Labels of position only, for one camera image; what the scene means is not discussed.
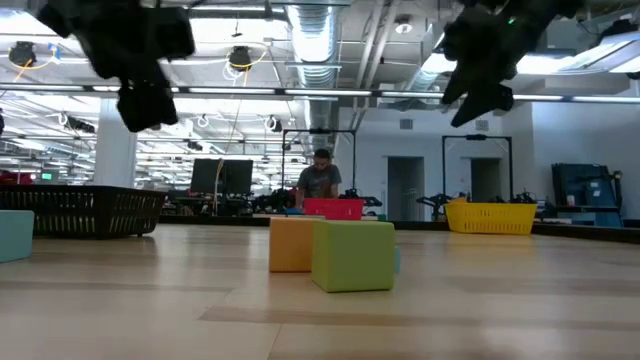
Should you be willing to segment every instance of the wire basket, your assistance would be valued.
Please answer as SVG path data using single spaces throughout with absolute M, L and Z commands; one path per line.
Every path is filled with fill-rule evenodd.
M 327 220 L 362 220 L 364 199 L 305 199 L 305 215 L 322 215 Z
M 0 210 L 31 210 L 34 235 L 114 239 L 155 230 L 166 194 L 111 186 L 0 186 Z
M 445 205 L 452 231 L 474 234 L 531 234 L 536 204 L 451 203 Z

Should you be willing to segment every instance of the wooden floor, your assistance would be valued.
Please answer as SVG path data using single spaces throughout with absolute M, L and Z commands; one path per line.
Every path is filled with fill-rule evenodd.
M 38 240 L 0 264 L 0 359 L 640 359 L 640 247 L 399 232 L 391 292 L 267 271 L 262 228 Z

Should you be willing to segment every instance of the pillar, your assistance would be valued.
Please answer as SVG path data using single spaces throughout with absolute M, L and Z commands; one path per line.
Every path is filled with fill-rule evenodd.
M 125 127 L 117 99 L 102 99 L 96 146 L 95 185 L 133 188 L 138 135 Z

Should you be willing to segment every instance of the black basket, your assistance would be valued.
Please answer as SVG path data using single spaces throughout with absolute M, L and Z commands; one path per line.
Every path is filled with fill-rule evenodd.
M 113 239 L 155 230 L 166 194 L 111 186 L 0 185 L 0 210 L 31 210 L 34 235 Z

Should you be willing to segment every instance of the red basket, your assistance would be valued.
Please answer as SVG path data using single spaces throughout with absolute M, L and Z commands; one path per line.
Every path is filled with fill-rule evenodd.
M 362 220 L 362 199 L 305 199 L 305 215 L 323 215 L 327 220 Z

